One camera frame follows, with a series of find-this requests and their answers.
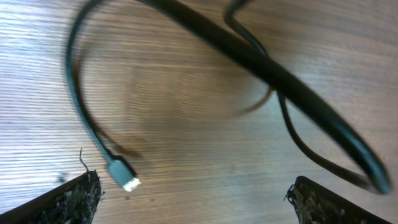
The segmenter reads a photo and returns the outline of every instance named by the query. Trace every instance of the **cable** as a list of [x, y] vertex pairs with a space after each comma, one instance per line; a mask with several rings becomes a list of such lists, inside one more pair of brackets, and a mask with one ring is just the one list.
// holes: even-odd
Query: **cable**
[[[233, 16], [237, 10], [242, 8], [244, 4], [247, 3], [247, 0], [232, 0], [231, 4], [226, 8], [224, 13], [224, 21], [227, 25], [238, 33], [241, 37], [247, 40], [255, 49], [257, 49], [261, 54], [268, 57], [268, 53], [264, 46], [260, 43], [260, 41], [252, 35], [246, 28], [244, 28]], [[373, 187], [370, 181], [355, 172], [352, 172], [348, 169], [345, 169], [339, 165], [334, 164], [333, 162], [319, 156], [317, 153], [313, 152], [300, 138], [297, 134], [292, 121], [289, 116], [289, 111], [287, 110], [286, 105], [286, 97], [280, 92], [277, 91], [277, 96], [280, 103], [280, 108], [282, 110], [282, 115], [285, 120], [285, 124], [287, 130], [292, 137], [294, 143], [296, 143], [297, 147], [313, 162], [318, 164], [319, 166], [325, 168], [330, 171], [332, 174], [337, 175], [338, 177], [351, 182], [352, 184], [361, 187], [362, 189], [368, 190], [373, 193], [377, 193], [377, 190]]]
[[[384, 168], [383, 164], [377, 158], [371, 148], [354, 131], [354, 129], [316, 93], [309, 89], [309, 87], [307, 87], [277, 62], [273, 61], [269, 57], [266, 57], [266, 50], [259, 43], [259, 41], [244, 27], [239, 26], [240, 24], [233, 19], [233, 12], [242, 6], [246, 1], [236, 1], [235, 6], [229, 10], [229, 15], [227, 14], [226, 17], [233, 19], [230, 21], [230, 25], [238, 30], [237, 33], [240, 33], [251, 43], [251, 45], [243, 42], [207, 18], [203, 17], [201, 14], [176, 0], [138, 1], [152, 6], [168, 15], [180, 25], [192, 31], [194, 34], [211, 44], [214, 48], [224, 53], [227, 57], [240, 64], [242, 67], [248, 69], [253, 75], [273, 86], [278, 92], [282, 114], [284, 115], [285, 123], [288, 127], [291, 137], [296, 142], [298, 147], [311, 160], [330, 172], [336, 174], [337, 176], [359, 187], [371, 190], [373, 192], [378, 192], [380, 194], [388, 194], [391, 191], [391, 181], [389, 179], [387, 170]], [[83, 99], [80, 94], [80, 86], [78, 80], [76, 79], [76, 74], [78, 71], [76, 71], [76, 68], [74, 67], [75, 64], [72, 59], [73, 45], [75, 43], [76, 35], [81, 23], [87, 14], [101, 2], [103, 2], [103, 0], [88, 1], [83, 9], [79, 12], [75, 22], [73, 23], [67, 44], [65, 59], [67, 82], [72, 97], [72, 102], [75, 105], [82, 123], [108, 162], [108, 172], [113, 176], [115, 181], [120, 186], [128, 179], [127, 176], [132, 178], [128, 182], [129, 186], [131, 186], [136, 185], [139, 182], [135, 179], [135, 172], [132, 170], [128, 171], [126, 169], [126, 162], [120, 157], [115, 157], [103, 144], [101, 138], [99, 138], [98, 133], [100, 131], [98, 128], [96, 128], [89, 112], [84, 107]], [[339, 167], [312, 152], [294, 131], [287, 108], [285, 106], [285, 97], [287, 97], [293, 104], [295, 104], [309, 118], [319, 125], [319, 127], [321, 127], [329, 136], [331, 136], [331, 138], [334, 139], [368, 175], [369, 181], [367, 181], [367, 179], [362, 179], [360, 175]]]

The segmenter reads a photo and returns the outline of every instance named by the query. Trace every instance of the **wood grain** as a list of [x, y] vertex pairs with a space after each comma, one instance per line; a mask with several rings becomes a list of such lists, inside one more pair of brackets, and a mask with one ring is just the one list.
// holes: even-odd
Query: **wood grain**
[[[227, 0], [184, 0], [226, 27]], [[105, 199], [95, 223], [297, 223], [282, 199], [305, 175], [398, 223], [398, 194], [372, 195], [307, 159], [290, 139], [275, 96], [199, 38], [135, 1], [109, 1], [81, 38], [85, 100], [143, 184], [126, 193], [70, 102], [63, 55], [84, 1], [0, 1], [0, 212], [97, 169]], [[398, 2], [250, 3], [237, 19], [346, 118], [398, 180]], [[356, 166], [291, 107], [321, 155]]]

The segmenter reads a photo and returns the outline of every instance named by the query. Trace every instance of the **wire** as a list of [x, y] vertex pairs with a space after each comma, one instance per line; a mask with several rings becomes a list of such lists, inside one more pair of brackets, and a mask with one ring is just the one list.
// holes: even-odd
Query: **wire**
[[[234, 13], [242, 8], [248, 0], [232, 0], [231, 4], [226, 8], [224, 13], [224, 21], [227, 25], [238, 33], [241, 37], [246, 39], [256, 50], [258, 50], [261, 54], [268, 57], [267, 50], [264, 46], [260, 43], [260, 41], [252, 35], [246, 28], [244, 28], [233, 16]], [[287, 110], [286, 105], [286, 97], [280, 92], [277, 91], [277, 96], [280, 103], [280, 108], [282, 110], [282, 115], [285, 120], [285, 124], [287, 130], [292, 137], [294, 143], [296, 143], [297, 147], [313, 162], [318, 164], [319, 166], [325, 168], [326, 170], [330, 171], [332, 174], [337, 175], [338, 177], [351, 182], [352, 184], [361, 187], [362, 189], [368, 190], [373, 193], [377, 193], [377, 190], [374, 186], [370, 183], [369, 179], [366, 177], [359, 175], [355, 172], [352, 172], [348, 169], [345, 169], [339, 165], [330, 162], [329, 160], [319, 156], [317, 153], [313, 152], [300, 138], [297, 134], [292, 121], [289, 116], [289, 111]]]
[[[248, 40], [251, 45], [243, 42], [211, 22], [209, 19], [176, 0], [138, 1], [162, 11], [180, 25], [192, 31], [220, 52], [224, 53], [227, 57], [248, 69], [253, 75], [273, 86], [277, 90], [282, 114], [284, 115], [285, 123], [291, 137], [300, 150], [312, 161], [358, 187], [380, 194], [388, 194], [391, 191], [391, 181], [387, 170], [358, 133], [356, 133], [356, 131], [316, 93], [309, 89], [309, 87], [277, 62], [266, 56], [267, 52], [260, 42], [233, 19], [233, 12], [239, 9], [246, 2], [245, 0], [233, 1], [234, 4], [226, 11], [227, 15], [225, 15], [225, 18], [227, 18], [227, 24], [229, 23], [229, 25], [237, 30], [236, 32]], [[73, 23], [67, 43], [65, 66], [73, 104], [90, 136], [109, 163], [113, 161], [114, 155], [106, 148], [101, 138], [98, 136], [100, 131], [84, 106], [79, 82], [76, 78], [78, 68], [76, 68], [75, 62], [72, 59], [73, 45], [81, 23], [87, 14], [101, 2], [103, 2], [103, 0], [90, 0], [79, 12]], [[362, 168], [369, 179], [346, 170], [311, 151], [294, 130], [285, 104], [285, 97], [334, 139]]]

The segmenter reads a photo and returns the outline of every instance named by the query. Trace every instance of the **thick black cable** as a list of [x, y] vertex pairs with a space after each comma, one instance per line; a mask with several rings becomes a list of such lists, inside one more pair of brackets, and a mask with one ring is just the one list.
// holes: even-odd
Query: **thick black cable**
[[[94, 130], [94, 123], [83, 100], [78, 96], [78, 85], [73, 76], [73, 44], [79, 26], [88, 12], [103, 0], [90, 0], [80, 11], [70, 34], [67, 46], [66, 70], [67, 80], [75, 107], [88, 132], [105, 158], [112, 154], [106, 149]], [[220, 28], [196, 11], [175, 0], [139, 0], [146, 3], [192, 31], [203, 40], [217, 48], [220, 52], [251, 71], [255, 76], [278, 89], [278, 93], [286, 96], [300, 108], [309, 118], [316, 122], [329, 134], [369, 176], [370, 182], [377, 192], [387, 194], [391, 191], [391, 181], [381, 161], [375, 153], [330, 106], [316, 93], [309, 89], [298, 78], [284, 69], [275, 61], [265, 57], [250, 45], [239, 40], [229, 32]]]
[[[255, 49], [257, 49], [260, 53], [264, 56], [268, 57], [268, 53], [264, 46], [260, 43], [260, 41], [250, 33], [246, 28], [244, 28], [235, 18], [234, 14], [240, 8], [246, 4], [248, 0], [232, 0], [231, 4], [226, 8], [224, 12], [224, 21], [227, 25], [238, 33], [241, 37], [246, 39]], [[286, 97], [280, 92], [277, 91], [280, 108], [282, 110], [282, 115], [285, 120], [285, 124], [287, 130], [292, 137], [294, 143], [296, 143], [297, 147], [313, 162], [318, 164], [319, 166], [325, 168], [326, 170], [330, 171], [332, 174], [337, 175], [338, 177], [358, 186], [362, 189], [368, 190], [373, 193], [377, 193], [377, 190], [374, 188], [372, 183], [370, 183], [369, 179], [364, 177], [363, 175], [359, 175], [355, 172], [352, 172], [348, 169], [345, 169], [325, 158], [319, 156], [317, 153], [313, 152], [300, 138], [297, 134], [292, 121], [289, 116], [289, 111], [286, 105]]]

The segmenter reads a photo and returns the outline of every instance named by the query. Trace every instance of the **wooden table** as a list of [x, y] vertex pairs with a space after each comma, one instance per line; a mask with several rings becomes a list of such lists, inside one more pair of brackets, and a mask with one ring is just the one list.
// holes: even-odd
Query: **wooden table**
[[[227, 0], [184, 0], [226, 28]], [[122, 145], [142, 185], [127, 193], [106, 173], [71, 104], [66, 38], [84, 1], [0, 1], [0, 212], [85, 171], [101, 176], [94, 223], [297, 223], [282, 199], [305, 175], [398, 223], [398, 194], [382, 197], [307, 159], [267, 85], [189, 31], [131, 0], [108, 1], [81, 39], [86, 103]], [[398, 180], [398, 2], [254, 1], [237, 19], [351, 123]], [[358, 171], [293, 106], [319, 154]]]

